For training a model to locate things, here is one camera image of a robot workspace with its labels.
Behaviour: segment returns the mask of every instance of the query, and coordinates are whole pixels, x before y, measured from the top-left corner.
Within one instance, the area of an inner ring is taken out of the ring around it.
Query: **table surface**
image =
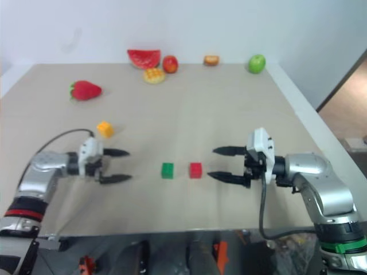
[[[89,80],[100,98],[77,102],[69,86]],[[244,146],[264,127],[277,155],[320,152],[271,76],[242,65],[182,65],[165,82],[149,85],[127,64],[36,65],[2,99],[0,213],[10,204],[22,169],[47,140],[72,128],[95,129],[102,120],[116,134],[106,147],[131,156],[110,161],[108,173],[130,174],[120,184],[60,180],[42,224],[42,235],[104,235],[195,229],[258,227],[261,184],[251,189],[218,182],[206,173],[243,173],[243,157],[212,153]],[[66,136],[49,148],[77,151],[85,134]],[[163,162],[175,164],[174,179],[161,179]],[[190,162],[201,162],[202,179],[189,179]],[[268,187],[267,228],[308,226],[301,195]]]

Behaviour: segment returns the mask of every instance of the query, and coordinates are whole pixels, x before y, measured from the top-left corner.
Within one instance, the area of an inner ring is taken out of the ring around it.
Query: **red ring band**
[[[42,214],[34,212],[34,211],[30,211],[30,210],[11,209],[5,212],[5,216],[14,216],[14,215],[28,216],[28,217],[35,218],[39,221],[41,221],[44,217]]]

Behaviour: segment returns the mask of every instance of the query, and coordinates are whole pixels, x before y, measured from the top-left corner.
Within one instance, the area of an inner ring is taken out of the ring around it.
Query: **yellow cube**
[[[108,122],[102,121],[97,125],[97,130],[102,135],[102,137],[108,139],[114,134],[114,129],[112,125]]]

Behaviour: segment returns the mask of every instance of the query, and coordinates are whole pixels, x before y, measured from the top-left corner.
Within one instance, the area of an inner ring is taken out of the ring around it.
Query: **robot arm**
[[[312,153],[285,158],[274,156],[274,142],[263,128],[250,134],[247,147],[220,147],[214,152],[245,156],[243,176],[221,171],[208,173],[215,179],[250,188],[251,180],[262,178],[263,200],[266,184],[270,184],[271,176],[275,175],[277,186],[291,187],[292,193],[301,193],[320,241],[322,259],[327,267],[324,274],[367,273],[367,240],[358,223],[352,194],[336,176],[328,160]]]
[[[103,149],[101,142],[89,137],[80,147],[79,156],[75,152],[40,152],[32,159],[13,203],[0,219],[0,275],[32,272],[38,249],[36,238],[60,178],[94,176],[101,184],[131,178],[129,175],[103,176],[103,155],[126,156],[128,152]]]

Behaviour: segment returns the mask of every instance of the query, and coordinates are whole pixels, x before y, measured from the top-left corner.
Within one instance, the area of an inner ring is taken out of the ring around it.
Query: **green apple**
[[[260,73],[265,68],[266,60],[262,54],[251,57],[248,63],[250,73]]]

